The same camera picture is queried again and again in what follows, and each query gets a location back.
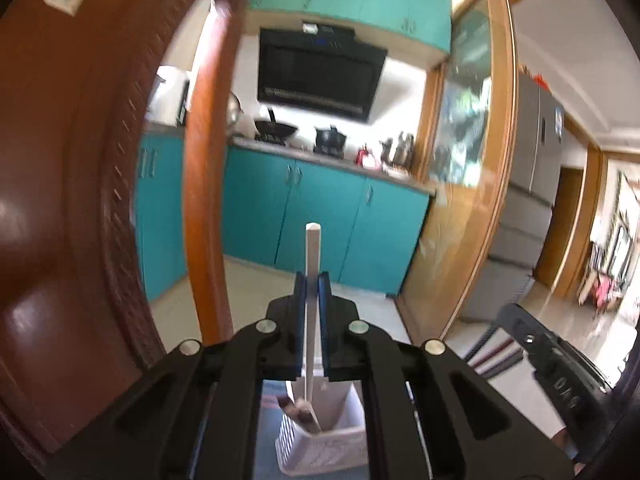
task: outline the stainless steel bowl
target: stainless steel bowl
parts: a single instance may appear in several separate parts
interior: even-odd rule
[[[226,103],[226,129],[232,128],[236,125],[240,119],[242,113],[242,107],[240,106],[240,100],[236,97],[236,94],[229,95],[229,101]]]

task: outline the black wok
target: black wok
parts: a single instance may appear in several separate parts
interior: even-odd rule
[[[298,130],[297,126],[276,122],[276,116],[272,108],[269,108],[269,117],[271,118],[270,121],[255,121],[255,127],[262,135],[285,139],[286,137],[292,136]]]

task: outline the white stick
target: white stick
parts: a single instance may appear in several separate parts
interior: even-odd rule
[[[311,402],[314,389],[320,235],[320,224],[306,225],[305,400],[308,402]]]

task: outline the white backsplash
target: white backsplash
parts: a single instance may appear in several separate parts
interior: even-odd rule
[[[232,91],[240,99],[242,110],[247,115],[236,124],[236,130],[251,138],[255,133],[251,119],[268,118],[265,106],[257,101],[258,51],[257,36],[242,37],[232,83]],[[306,147],[311,151],[316,144],[316,127],[334,125],[347,136],[344,157],[350,160],[364,144],[379,153],[382,150],[380,140],[396,138],[400,131],[415,135],[426,75],[423,69],[387,57],[367,124],[299,108],[271,107],[277,121],[298,127],[295,136],[289,139],[292,146]]]

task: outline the black pot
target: black pot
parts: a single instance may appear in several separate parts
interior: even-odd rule
[[[316,128],[316,146],[318,148],[341,152],[346,141],[347,137],[341,134],[335,126],[331,126],[328,130]]]
[[[292,126],[292,124],[276,122],[276,116],[272,108],[269,108],[269,118],[271,119],[270,121],[255,121],[255,127],[261,135],[285,139],[286,137],[292,136],[298,130],[298,127]]]

